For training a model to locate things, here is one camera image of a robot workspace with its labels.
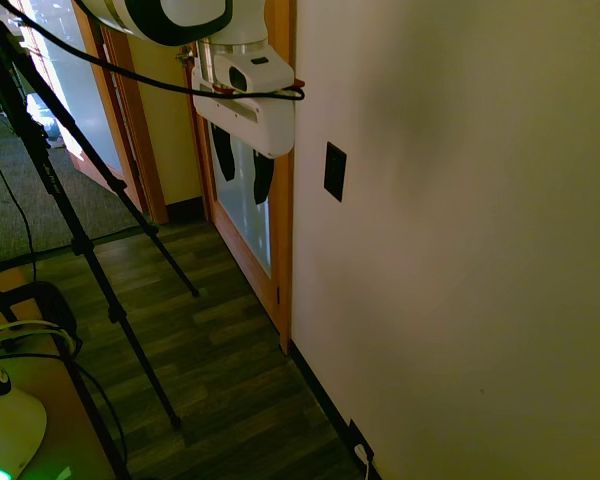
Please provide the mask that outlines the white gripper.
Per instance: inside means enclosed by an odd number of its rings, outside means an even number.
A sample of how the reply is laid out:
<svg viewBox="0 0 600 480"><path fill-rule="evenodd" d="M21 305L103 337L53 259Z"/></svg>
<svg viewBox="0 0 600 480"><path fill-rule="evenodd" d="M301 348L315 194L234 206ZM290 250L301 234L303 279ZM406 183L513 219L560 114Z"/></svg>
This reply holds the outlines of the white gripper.
<svg viewBox="0 0 600 480"><path fill-rule="evenodd" d="M253 195L260 205L271 188L273 159L294 146L294 103L281 98L294 84L293 69L265 40L238 45L205 40L196 47L192 86L203 94L194 97L195 109L212 123L214 149L226 181L235 178L231 135L255 150Z"/></svg>

